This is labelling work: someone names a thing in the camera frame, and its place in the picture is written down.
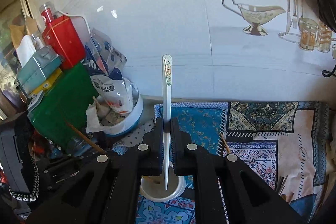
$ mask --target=chopstick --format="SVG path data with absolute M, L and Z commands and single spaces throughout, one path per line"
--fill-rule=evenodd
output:
M 85 140 L 89 145 L 91 145 L 94 149 L 96 149 L 98 152 L 106 154 L 105 150 L 102 149 L 100 146 L 96 145 L 94 142 L 92 142 L 88 137 L 86 137 L 82 132 L 80 132 L 77 128 L 75 128 L 71 123 L 66 122 L 66 124 L 72 128 L 73 131 L 76 132 L 77 135 L 79 135 L 83 140 Z
M 282 191 L 283 191 L 284 188 L 285 188 L 285 183 L 286 183 L 287 178 L 288 178 L 288 175 L 287 175 L 287 176 L 285 177 L 285 179 L 283 180 L 283 183 L 282 183 L 282 185 L 281 185 L 281 187 L 280 187 L 279 195 L 281 195 Z
M 223 140 L 223 142 L 224 142 L 224 145 L 225 145 L 225 148 L 226 148 L 226 152 L 227 152 L 228 154 L 231 154 L 231 151 L 230 151 L 230 149 L 229 149 L 229 146 L 228 146 L 227 143 L 226 143 L 226 140 L 225 140 L 223 134 L 222 134 L 222 133 L 219 133 L 219 134 L 220 134 L 220 136 L 222 137 L 222 140 Z
M 161 184 L 160 181 L 156 180 L 156 179 L 153 179 L 152 177 L 149 177 L 149 176 L 142 176 L 144 179 L 147 179 L 155 184 Z
M 282 183 L 283 183 L 283 181 L 284 181 L 284 177 L 281 176 L 280 179 L 279 179 L 277 188 L 275 189 L 275 192 L 277 192 L 277 194 L 280 193 L 280 189 L 281 189 L 281 187 L 282 187 Z

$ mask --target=white bucket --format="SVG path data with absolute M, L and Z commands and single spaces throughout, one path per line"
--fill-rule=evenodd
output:
M 164 172 L 158 177 L 151 177 L 160 184 L 154 183 L 148 178 L 141 178 L 140 194 L 145 198 L 154 202 L 166 202 L 180 196 L 186 187 L 186 182 L 183 176 L 174 174 L 173 164 L 169 162 L 168 170 L 168 189 L 165 189 Z

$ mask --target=black cable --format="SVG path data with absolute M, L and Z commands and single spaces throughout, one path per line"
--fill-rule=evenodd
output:
M 336 77 L 336 75 L 334 74 L 335 71 L 336 71 L 336 65 L 335 65 L 335 67 L 333 68 L 332 71 L 323 70 L 323 71 L 322 71 L 322 75 L 323 75 L 324 77 L 330 77 L 330 76 L 332 76 L 332 75 Z

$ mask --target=white wall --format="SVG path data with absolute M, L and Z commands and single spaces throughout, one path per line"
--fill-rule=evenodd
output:
M 46 1 L 28 0 L 41 28 L 38 7 Z M 321 76 L 335 65 L 331 52 L 307 52 L 280 39 L 287 13 L 264 24 L 268 35 L 260 37 L 243 33 L 248 23 L 221 0 L 50 1 L 69 14 L 84 14 L 91 28 L 110 36 L 128 59 L 124 74 L 145 95 L 162 94 L 161 56 L 170 54 L 174 97 L 336 103 L 336 81 Z M 235 1 L 287 10 L 287 0 Z M 312 12 L 315 0 L 306 2 L 304 16 L 318 22 Z

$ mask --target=gravy boat illustration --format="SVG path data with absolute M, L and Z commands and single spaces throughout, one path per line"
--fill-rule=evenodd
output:
M 242 3 L 237 4 L 234 0 L 231 1 L 234 5 L 238 6 L 240 13 L 227 6 L 225 4 L 225 0 L 222 0 L 222 4 L 226 9 L 240 15 L 248 23 L 250 23 L 249 26 L 243 29 L 243 32 L 251 35 L 267 35 L 267 31 L 262 27 L 262 25 L 269 22 L 277 15 L 285 12 L 285 10 L 280 6 L 254 6 Z

